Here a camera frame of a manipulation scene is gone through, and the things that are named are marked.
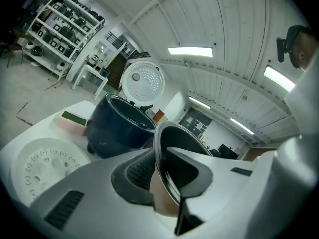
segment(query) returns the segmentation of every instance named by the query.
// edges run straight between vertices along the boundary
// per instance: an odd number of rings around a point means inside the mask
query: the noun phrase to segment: white rice cooker lid
[[[164,74],[156,64],[150,61],[138,61],[125,70],[122,88],[129,101],[138,106],[149,106],[164,92]]]
[[[88,163],[87,155],[71,142],[54,138],[34,140],[12,164],[14,191],[21,202],[30,206],[45,190]]]

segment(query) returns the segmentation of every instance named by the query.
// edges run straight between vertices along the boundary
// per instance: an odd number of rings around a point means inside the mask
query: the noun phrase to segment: white table
[[[70,112],[74,112],[84,118],[89,118],[95,109],[95,105],[89,101],[81,101],[77,104],[71,105],[66,108]],[[40,121],[27,131],[16,137],[10,143],[8,143],[0,151],[0,179],[8,189],[8,192],[12,197],[15,197],[14,190],[11,183],[10,169],[13,162],[17,159],[20,151],[30,142],[39,138],[56,138],[61,140],[69,140],[82,149],[89,159],[93,162],[100,160],[96,155],[90,154],[87,147],[86,136],[72,136],[66,131],[56,126],[54,119],[61,111],[52,114],[46,119]]]
[[[90,73],[94,74],[95,76],[99,77],[102,80],[101,85],[98,87],[98,89],[94,93],[94,95],[95,95],[94,100],[96,100],[97,97],[99,96],[101,90],[104,88],[105,84],[108,82],[108,78],[105,78],[102,75],[100,75],[100,73],[97,70],[95,70],[92,66],[84,65],[81,69],[81,72],[79,73],[78,78],[76,78],[76,80],[73,84],[73,87],[72,87],[73,90],[74,90],[75,86],[79,85],[80,80],[82,79],[82,75],[85,72],[85,70],[89,71]]]

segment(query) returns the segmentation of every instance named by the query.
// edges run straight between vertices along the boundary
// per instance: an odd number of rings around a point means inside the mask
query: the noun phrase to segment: rice cooker lid
[[[122,76],[122,89],[128,101],[149,106],[163,94],[165,78],[162,69],[150,61],[131,64]]]

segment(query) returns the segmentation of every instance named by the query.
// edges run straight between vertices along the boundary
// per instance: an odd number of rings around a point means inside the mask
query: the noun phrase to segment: storage boxes on shelf
[[[59,59],[36,57],[26,54],[46,68],[53,63],[72,64],[83,47],[103,27],[104,19],[90,8],[77,4],[77,0],[51,0],[38,13],[28,33]]]

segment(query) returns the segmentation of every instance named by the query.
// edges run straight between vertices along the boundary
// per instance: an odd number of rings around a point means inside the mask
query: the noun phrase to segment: ceiling
[[[98,0],[204,112],[249,145],[270,146],[298,134],[283,88],[264,77],[271,65],[296,82],[301,71],[277,61],[276,38],[306,25],[290,0]],[[172,56],[169,47],[213,48],[213,58]],[[250,135],[229,119],[255,134]]]

